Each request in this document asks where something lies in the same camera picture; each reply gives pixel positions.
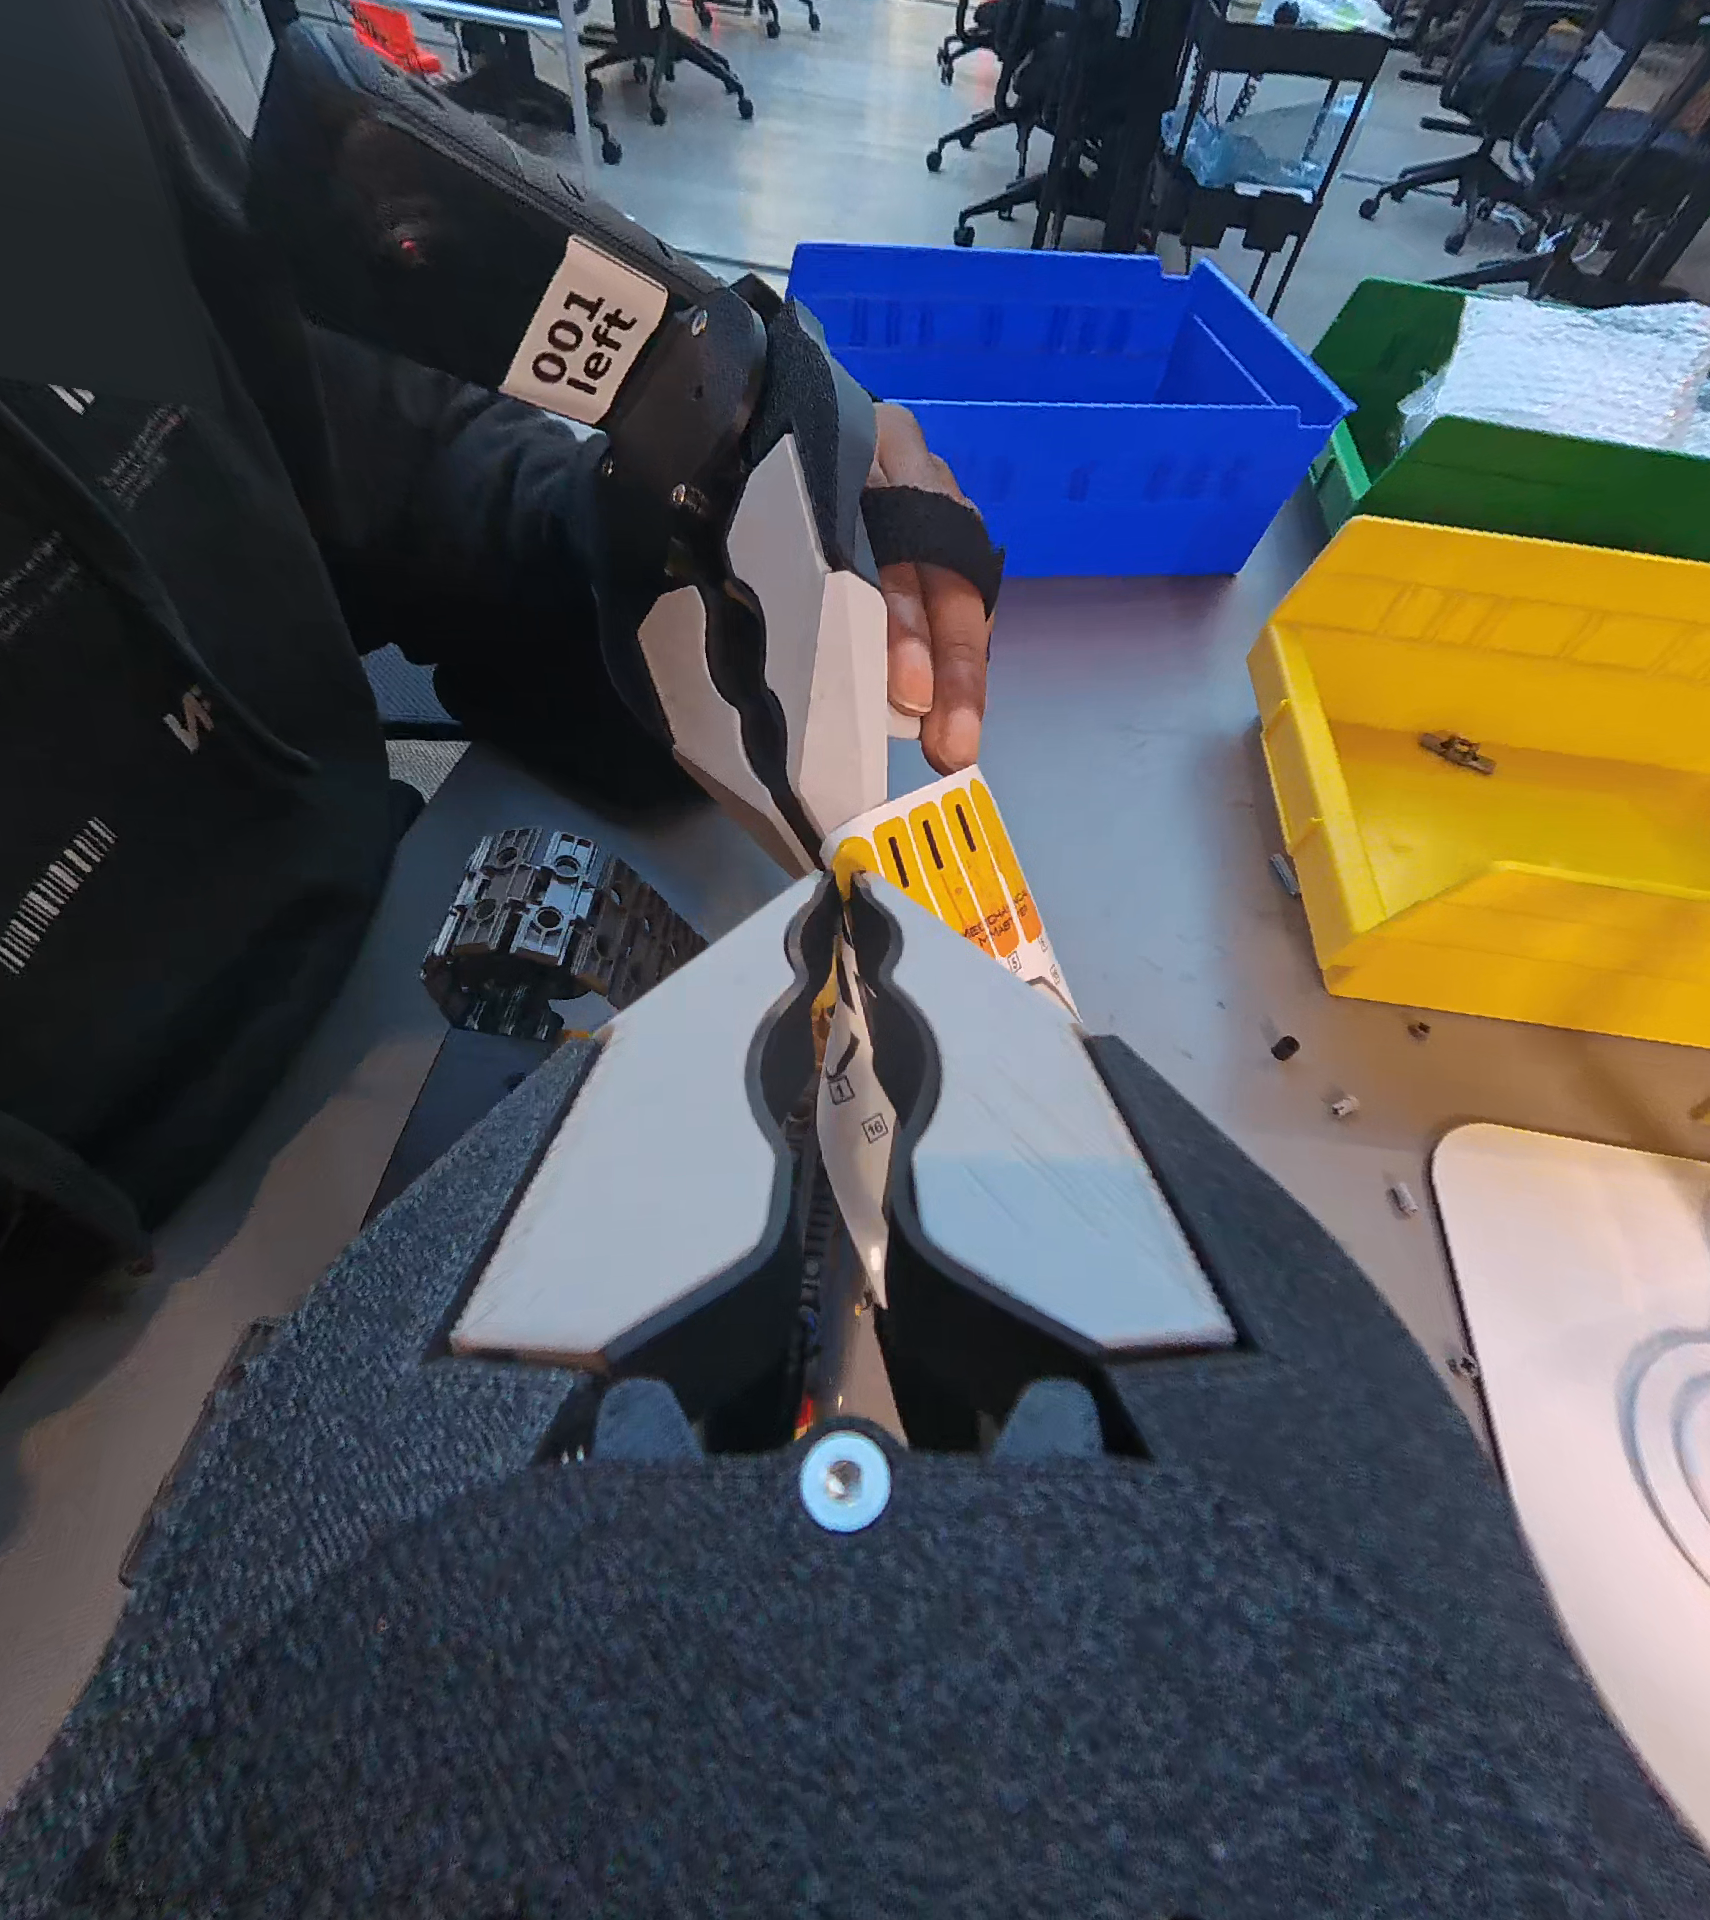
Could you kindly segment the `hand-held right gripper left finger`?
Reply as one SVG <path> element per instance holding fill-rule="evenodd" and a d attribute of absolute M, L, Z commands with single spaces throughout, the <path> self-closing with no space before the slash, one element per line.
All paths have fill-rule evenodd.
<path fill-rule="evenodd" d="M 818 1085 L 835 935 L 838 890 L 809 876 L 606 1021 L 455 1356 L 662 1379 L 693 1421 L 775 1374 L 803 1299 L 789 1123 Z"/>

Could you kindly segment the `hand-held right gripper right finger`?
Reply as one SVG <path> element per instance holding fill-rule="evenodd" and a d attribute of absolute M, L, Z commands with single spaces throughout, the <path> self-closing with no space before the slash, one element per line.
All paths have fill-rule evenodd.
<path fill-rule="evenodd" d="M 913 1451 L 986 1451 L 1039 1382 L 1142 1451 L 1115 1374 L 1239 1322 L 1079 1017 L 885 876 L 853 880 L 853 992 L 882 1095 L 877 1352 Z"/>

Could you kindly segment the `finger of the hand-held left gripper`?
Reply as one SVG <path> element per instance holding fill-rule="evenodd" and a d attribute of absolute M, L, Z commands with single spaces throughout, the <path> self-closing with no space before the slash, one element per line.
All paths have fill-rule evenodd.
<path fill-rule="evenodd" d="M 817 870 L 777 809 L 766 779 L 748 756 L 745 718 L 718 690 L 709 666 L 709 609 L 698 584 L 655 598 L 638 626 L 638 645 L 684 772 L 789 874 Z"/>
<path fill-rule="evenodd" d="M 803 840 L 831 842 L 888 797 L 888 612 L 877 584 L 828 557 L 795 433 L 748 475 L 728 562 L 763 622 L 784 790 Z"/>

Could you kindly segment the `sticker sheet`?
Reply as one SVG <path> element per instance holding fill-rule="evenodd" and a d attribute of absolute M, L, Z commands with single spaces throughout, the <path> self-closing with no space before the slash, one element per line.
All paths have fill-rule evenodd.
<path fill-rule="evenodd" d="M 838 890 L 857 874 L 888 880 L 999 969 L 1077 1013 L 1003 809 L 977 766 L 853 815 L 818 852 Z M 867 990 L 843 935 L 814 1005 L 814 1028 L 818 1156 L 867 1278 L 867 1299 L 881 1309 L 888 1302 L 893 1101 L 875 1066 Z"/>

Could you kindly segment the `yellow tracked brick vehicle model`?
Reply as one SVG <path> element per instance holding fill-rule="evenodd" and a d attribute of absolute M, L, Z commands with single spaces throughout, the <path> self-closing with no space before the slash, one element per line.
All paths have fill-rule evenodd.
<path fill-rule="evenodd" d="M 619 1013 L 706 944 L 595 837 L 512 826 L 470 854 L 423 985 L 460 1031 L 559 1044 L 567 1002 L 602 999 Z"/>

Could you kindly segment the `person's left forearm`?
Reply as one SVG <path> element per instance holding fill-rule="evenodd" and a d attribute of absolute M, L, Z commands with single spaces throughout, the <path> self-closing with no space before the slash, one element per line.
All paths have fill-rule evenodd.
<path fill-rule="evenodd" d="M 698 798 L 602 655 L 588 485 L 564 419 L 299 325 L 303 503 L 348 632 L 398 645 L 439 704 L 530 772 L 619 809 Z"/>

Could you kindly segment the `person's left hand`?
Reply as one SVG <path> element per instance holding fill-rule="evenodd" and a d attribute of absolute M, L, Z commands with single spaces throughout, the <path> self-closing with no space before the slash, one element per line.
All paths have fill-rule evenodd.
<path fill-rule="evenodd" d="M 984 519 L 907 407 L 877 403 L 875 421 L 870 491 L 945 494 Z M 924 759 L 950 777 L 979 754 L 995 615 L 966 576 L 938 562 L 882 562 L 877 589 L 888 607 L 892 707 L 920 722 Z"/>

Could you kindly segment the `orange traffic cone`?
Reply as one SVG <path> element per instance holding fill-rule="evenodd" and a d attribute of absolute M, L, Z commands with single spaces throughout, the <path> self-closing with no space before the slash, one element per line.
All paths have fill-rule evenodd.
<path fill-rule="evenodd" d="M 399 71 L 412 78 L 439 78 L 444 71 L 441 59 L 416 38 L 413 18 L 406 9 L 356 0 L 348 2 L 348 16 L 356 38 Z"/>

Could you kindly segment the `blue storage bin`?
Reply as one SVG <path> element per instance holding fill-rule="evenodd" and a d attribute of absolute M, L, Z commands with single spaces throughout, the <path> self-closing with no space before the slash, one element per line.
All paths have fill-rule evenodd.
<path fill-rule="evenodd" d="M 789 290 L 917 415 L 1010 576 L 1239 573 L 1354 407 L 1211 264 L 810 240 Z"/>

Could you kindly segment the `yellow storage bin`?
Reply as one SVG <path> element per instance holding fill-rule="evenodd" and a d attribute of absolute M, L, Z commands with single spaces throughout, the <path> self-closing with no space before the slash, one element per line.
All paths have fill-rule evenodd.
<path fill-rule="evenodd" d="M 1250 673 L 1331 992 L 1710 1049 L 1710 562 L 1354 515 Z"/>

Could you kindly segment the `book stand with white base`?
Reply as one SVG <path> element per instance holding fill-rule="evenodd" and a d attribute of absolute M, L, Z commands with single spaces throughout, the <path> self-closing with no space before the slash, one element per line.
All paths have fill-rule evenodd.
<path fill-rule="evenodd" d="M 1429 1177 L 1525 1538 L 1710 1850 L 1710 1164 L 1467 1123 Z"/>

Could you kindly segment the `black utility cart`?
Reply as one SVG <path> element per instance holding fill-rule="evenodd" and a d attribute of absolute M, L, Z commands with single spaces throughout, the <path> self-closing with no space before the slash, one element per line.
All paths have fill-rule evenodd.
<path fill-rule="evenodd" d="M 1387 61 L 1379 2 L 1175 2 L 1143 125 L 1129 235 L 1154 251 L 1253 251 L 1250 296 L 1275 315 L 1364 127 Z"/>

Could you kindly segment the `green storage bin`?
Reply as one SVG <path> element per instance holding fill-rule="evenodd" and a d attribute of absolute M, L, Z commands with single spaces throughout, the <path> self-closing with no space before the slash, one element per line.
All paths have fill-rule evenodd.
<path fill-rule="evenodd" d="M 1310 472 L 1324 525 L 1410 519 L 1710 562 L 1710 457 L 1444 419 L 1400 450 L 1400 403 L 1458 343 L 1471 290 L 1364 279 L 1314 350 L 1354 403 Z"/>

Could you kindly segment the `bubble wrap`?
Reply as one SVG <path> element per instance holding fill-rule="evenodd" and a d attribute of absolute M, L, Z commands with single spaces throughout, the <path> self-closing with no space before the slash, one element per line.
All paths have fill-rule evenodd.
<path fill-rule="evenodd" d="M 1710 457 L 1710 304 L 1471 296 L 1444 369 L 1400 403 L 1400 450 L 1439 419 Z"/>

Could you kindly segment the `group of black office chairs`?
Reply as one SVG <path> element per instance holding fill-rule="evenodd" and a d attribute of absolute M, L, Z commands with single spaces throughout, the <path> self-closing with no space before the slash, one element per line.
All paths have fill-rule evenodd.
<path fill-rule="evenodd" d="M 555 45 L 598 70 L 582 131 L 537 152 L 710 268 L 789 275 L 800 245 L 1050 247 L 1149 251 L 1129 235 L 1143 125 L 1175 2 L 999 2 L 992 106 L 924 138 L 941 106 L 920 61 L 938 2 L 809 2 L 741 11 L 721 55 L 671 2 L 610 2 L 627 25 L 575 23 Z M 1587 304 L 1697 296 L 1682 267 L 1710 222 L 1710 2 L 1469 2 L 1439 98 L 1404 93 L 1393 46 L 1322 217 L 1276 304 L 1319 332 L 1360 279 L 1418 279 L 1386 260 L 1393 207 L 1417 206 L 1460 254 L 1497 222 L 1519 251 L 1446 268 L 1453 289 L 1525 282 Z M 1186 268 L 1229 268 L 1229 245 Z"/>

